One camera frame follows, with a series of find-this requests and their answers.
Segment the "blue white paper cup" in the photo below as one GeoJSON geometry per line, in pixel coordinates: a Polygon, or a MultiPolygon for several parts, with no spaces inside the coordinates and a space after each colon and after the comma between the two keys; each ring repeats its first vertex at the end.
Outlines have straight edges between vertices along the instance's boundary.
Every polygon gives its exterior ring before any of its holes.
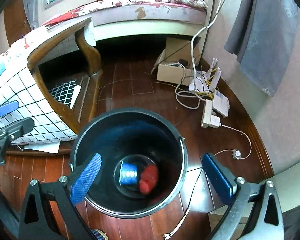
{"type": "Polygon", "coordinates": [[[137,182],[138,182],[138,166],[123,161],[120,166],[119,184],[136,185],[137,182]]]}

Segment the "red plastic bag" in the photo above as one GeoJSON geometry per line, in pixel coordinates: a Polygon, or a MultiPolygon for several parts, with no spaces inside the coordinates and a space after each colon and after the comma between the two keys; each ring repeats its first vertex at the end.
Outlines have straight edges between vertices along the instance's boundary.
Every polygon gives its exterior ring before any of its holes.
{"type": "Polygon", "coordinates": [[[140,175],[139,189],[142,194],[149,194],[158,182],[158,168],[149,164],[140,175]]]}

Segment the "black trash bucket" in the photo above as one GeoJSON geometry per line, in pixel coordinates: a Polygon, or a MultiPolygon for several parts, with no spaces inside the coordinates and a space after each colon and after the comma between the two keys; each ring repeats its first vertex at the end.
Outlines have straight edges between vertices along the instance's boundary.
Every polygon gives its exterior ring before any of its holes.
{"type": "Polygon", "coordinates": [[[185,140],[165,118],[141,108],[118,108],[94,118],[81,131],[70,154],[72,168],[99,153],[102,166],[85,200],[116,218],[149,216],[167,204],[183,186],[188,167],[185,140]],[[136,185],[120,185],[122,162],[138,166],[136,185]],[[149,164],[158,168],[158,182],[149,194],[139,189],[149,164]]]}

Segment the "white power strip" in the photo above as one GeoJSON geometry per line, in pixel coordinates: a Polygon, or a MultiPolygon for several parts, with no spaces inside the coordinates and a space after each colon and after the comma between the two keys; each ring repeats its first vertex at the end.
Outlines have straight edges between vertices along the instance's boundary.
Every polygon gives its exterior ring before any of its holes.
{"type": "Polygon", "coordinates": [[[215,114],[217,112],[223,117],[227,117],[229,114],[229,99],[221,92],[215,91],[212,100],[206,100],[203,109],[203,115],[201,120],[202,128],[218,128],[221,126],[221,119],[215,114]]]}

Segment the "white wifi router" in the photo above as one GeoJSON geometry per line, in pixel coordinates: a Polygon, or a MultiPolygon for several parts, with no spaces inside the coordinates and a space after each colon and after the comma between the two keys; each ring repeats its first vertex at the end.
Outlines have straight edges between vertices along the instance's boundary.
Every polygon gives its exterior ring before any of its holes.
{"type": "Polygon", "coordinates": [[[217,66],[218,59],[213,58],[207,71],[196,70],[190,77],[189,91],[213,94],[221,78],[221,69],[217,66]]]}

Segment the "grey curtain left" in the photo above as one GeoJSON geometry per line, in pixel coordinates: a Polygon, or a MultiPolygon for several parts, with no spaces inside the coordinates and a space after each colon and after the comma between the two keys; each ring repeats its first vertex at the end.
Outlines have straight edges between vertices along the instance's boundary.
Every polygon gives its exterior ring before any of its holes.
{"type": "Polygon", "coordinates": [[[38,18],[38,0],[23,0],[24,11],[29,23],[30,29],[39,27],[38,18]]]}

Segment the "cardboard box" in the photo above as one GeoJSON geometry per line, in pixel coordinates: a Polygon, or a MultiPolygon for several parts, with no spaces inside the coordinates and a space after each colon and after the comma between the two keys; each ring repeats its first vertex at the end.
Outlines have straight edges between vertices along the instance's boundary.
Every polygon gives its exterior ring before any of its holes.
{"type": "Polygon", "coordinates": [[[150,74],[157,72],[157,81],[189,86],[193,81],[190,41],[166,38],[166,46],[150,74]]]}

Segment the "grey hanging cloth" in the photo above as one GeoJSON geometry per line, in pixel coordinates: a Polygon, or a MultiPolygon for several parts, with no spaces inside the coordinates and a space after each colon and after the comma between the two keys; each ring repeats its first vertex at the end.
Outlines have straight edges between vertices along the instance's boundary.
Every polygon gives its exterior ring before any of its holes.
{"type": "Polygon", "coordinates": [[[237,56],[240,71],[268,96],[285,75],[298,26],[293,0],[241,0],[224,46],[237,56]]]}

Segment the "bed with floral cover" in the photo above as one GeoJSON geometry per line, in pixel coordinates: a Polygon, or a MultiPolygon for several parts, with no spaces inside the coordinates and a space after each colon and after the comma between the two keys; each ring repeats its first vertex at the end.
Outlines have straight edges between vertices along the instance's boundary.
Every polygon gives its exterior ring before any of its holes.
{"type": "Polygon", "coordinates": [[[40,24],[83,6],[82,17],[92,20],[94,39],[167,34],[193,36],[206,22],[202,0],[39,0],[40,24]]]}

